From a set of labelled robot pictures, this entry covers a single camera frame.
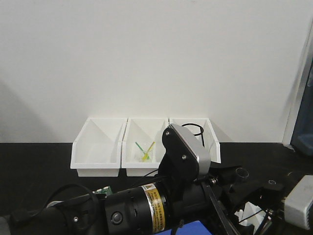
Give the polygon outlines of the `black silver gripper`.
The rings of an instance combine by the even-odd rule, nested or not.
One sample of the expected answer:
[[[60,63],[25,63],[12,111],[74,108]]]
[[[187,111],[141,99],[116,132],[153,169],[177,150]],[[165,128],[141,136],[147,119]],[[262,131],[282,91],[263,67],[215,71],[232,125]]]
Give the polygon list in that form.
[[[161,140],[165,153],[158,174],[162,179],[156,183],[161,193],[206,193],[209,188],[247,182],[241,166],[212,164],[209,150],[185,126],[169,124]]]

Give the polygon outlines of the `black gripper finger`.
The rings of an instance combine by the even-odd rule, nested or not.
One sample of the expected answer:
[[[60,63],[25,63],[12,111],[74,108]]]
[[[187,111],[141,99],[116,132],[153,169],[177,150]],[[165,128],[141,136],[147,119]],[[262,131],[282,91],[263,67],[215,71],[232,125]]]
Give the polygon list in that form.
[[[278,214],[285,186],[262,183],[256,180],[235,182],[227,187],[228,224],[235,235],[261,235]],[[236,212],[245,210],[247,203],[258,209],[238,218]]]

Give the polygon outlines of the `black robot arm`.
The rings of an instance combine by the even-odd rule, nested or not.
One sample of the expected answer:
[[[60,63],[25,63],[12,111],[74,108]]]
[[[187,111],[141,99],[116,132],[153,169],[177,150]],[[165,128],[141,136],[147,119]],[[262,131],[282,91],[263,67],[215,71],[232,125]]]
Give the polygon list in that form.
[[[0,219],[3,235],[155,235],[201,222],[219,235],[238,233],[235,211],[252,202],[269,214],[277,209],[282,184],[249,179],[240,165],[220,167],[184,126],[162,134],[165,155],[149,183],[112,194],[86,189],[75,198]]]

